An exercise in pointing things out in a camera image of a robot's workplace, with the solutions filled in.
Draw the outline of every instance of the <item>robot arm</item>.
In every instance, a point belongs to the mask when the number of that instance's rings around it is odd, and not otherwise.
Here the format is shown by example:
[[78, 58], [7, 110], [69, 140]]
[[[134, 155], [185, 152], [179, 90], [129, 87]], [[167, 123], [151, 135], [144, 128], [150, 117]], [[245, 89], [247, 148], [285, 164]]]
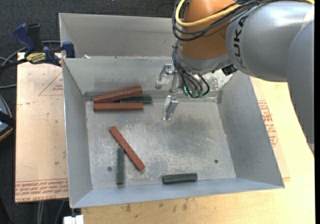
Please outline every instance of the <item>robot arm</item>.
[[314, 0], [179, 0], [172, 16], [172, 59], [180, 85], [189, 97], [202, 97], [202, 75], [218, 69], [288, 82], [313, 144], [314, 9]]

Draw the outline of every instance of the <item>black cable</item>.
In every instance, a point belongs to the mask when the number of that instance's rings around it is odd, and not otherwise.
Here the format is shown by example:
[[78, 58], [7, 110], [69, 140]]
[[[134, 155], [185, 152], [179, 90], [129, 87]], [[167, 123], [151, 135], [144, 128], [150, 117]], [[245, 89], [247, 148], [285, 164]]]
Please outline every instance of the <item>black cable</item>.
[[61, 206], [60, 206], [60, 208], [58, 210], [58, 213], [56, 214], [56, 218], [55, 218], [55, 221], [54, 221], [53, 224], [57, 224], [57, 221], [58, 221], [58, 219], [60, 217], [60, 213], [62, 211], [62, 208], [64, 207], [65, 202], [66, 202], [65, 200], [62, 201], [62, 204], [61, 204]]
[[[211, 25], [207, 26], [206, 28], [204, 29], [201, 29], [201, 30], [197, 30], [197, 31], [185, 31], [185, 30], [182, 30], [180, 29], [177, 25], [176, 25], [176, 19], [175, 19], [175, 13], [176, 13], [176, 9], [177, 7], [175, 6], [174, 7], [174, 12], [173, 12], [173, 15], [172, 15], [172, 30], [173, 30], [173, 33], [175, 35], [175, 37], [179, 40], [182, 40], [182, 41], [191, 41], [191, 40], [195, 40], [195, 39], [198, 39], [202, 36], [205, 35], [205, 33], [226, 22], [227, 20], [235, 17], [236, 15], [238, 15], [239, 13], [243, 13], [243, 12], [247, 12], [249, 11], [251, 8], [253, 8], [254, 6], [257, 6], [257, 5], [262, 5], [262, 4], [266, 4], [266, 3], [271, 3], [271, 2], [274, 2], [274, 1], [279, 1], [279, 0], [249, 0], [249, 1], [242, 1], [242, 2], [238, 2], [237, 4], [239, 4], [239, 6], [237, 8], [235, 8], [234, 10], [232, 10], [228, 15], [224, 16], [224, 17], [221, 17], [220, 19], [218, 19], [217, 21], [213, 22]], [[230, 6], [232, 5], [229, 5], [227, 7], [225, 7], [224, 9], [220, 10], [219, 12], [223, 11], [223, 10], [226, 10], [227, 8], [229, 8]], [[177, 32], [180, 32], [180, 33], [183, 33], [183, 34], [191, 34], [191, 35], [194, 35], [194, 37], [191, 37], [191, 38], [181, 38]]]
[[[49, 44], [50, 47], [51, 47], [52, 44], [60, 44], [61, 42], [60, 42], [59, 40], [44, 40], [44, 41], [42, 41], [42, 43], [43, 43], [43, 44]], [[12, 53], [8, 58], [6, 58], [6, 59], [4, 60], [4, 62], [0, 65], [0, 75], [1, 75], [1, 70], [4, 70], [4, 69], [6, 69], [6, 68], [9, 68], [9, 67], [13, 66], [13, 65], [11, 65], [11, 63], [13, 63], [13, 62], [11, 61], [11, 59], [12, 59], [13, 57], [15, 57], [18, 53], [25, 52], [26, 50], [27, 50], [26, 47], [20, 48], [20, 49], [17, 50], [16, 52]], [[18, 65], [18, 64], [20, 64], [20, 63], [23, 63], [23, 62], [24, 62], [24, 61], [21, 61], [21, 62], [17, 61], [16, 65]], [[17, 86], [16, 84], [7, 85], [7, 86], [0, 86], [0, 89], [11, 88], [11, 87], [16, 87], [16, 86]]]

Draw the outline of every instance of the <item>cardboard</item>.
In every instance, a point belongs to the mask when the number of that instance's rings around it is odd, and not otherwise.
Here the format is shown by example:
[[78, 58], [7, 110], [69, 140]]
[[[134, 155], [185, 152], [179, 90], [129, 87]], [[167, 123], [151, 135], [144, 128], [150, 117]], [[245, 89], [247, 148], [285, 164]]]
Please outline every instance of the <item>cardboard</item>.
[[20, 64], [16, 88], [15, 202], [68, 198], [62, 69]]

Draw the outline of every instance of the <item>wooden table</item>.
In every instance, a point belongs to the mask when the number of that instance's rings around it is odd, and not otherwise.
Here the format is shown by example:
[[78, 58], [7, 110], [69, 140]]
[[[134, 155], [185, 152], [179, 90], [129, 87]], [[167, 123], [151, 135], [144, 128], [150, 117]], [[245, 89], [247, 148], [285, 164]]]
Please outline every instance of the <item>wooden table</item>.
[[83, 208], [85, 224], [315, 223], [315, 159], [298, 123], [287, 84], [258, 82], [289, 171], [284, 189]]

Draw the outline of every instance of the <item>blue clamp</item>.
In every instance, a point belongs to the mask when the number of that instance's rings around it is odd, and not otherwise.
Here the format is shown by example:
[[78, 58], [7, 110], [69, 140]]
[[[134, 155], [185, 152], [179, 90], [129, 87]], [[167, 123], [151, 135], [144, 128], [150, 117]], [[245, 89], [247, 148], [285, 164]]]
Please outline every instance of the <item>blue clamp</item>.
[[[14, 31], [13, 35], [18, 43], [26, 48], [25, 60], [32, 64], [49, 63], [61, 66], [61, 59], [55, 55], [47, 46], [41, 45], [40, 25], [32, 26], [32, 37], [28, 33], [28, 25], [23, 23], [19, 25]], [[75, 58], [75, 49], [70, 41], [62, 44], [62, 57]]]

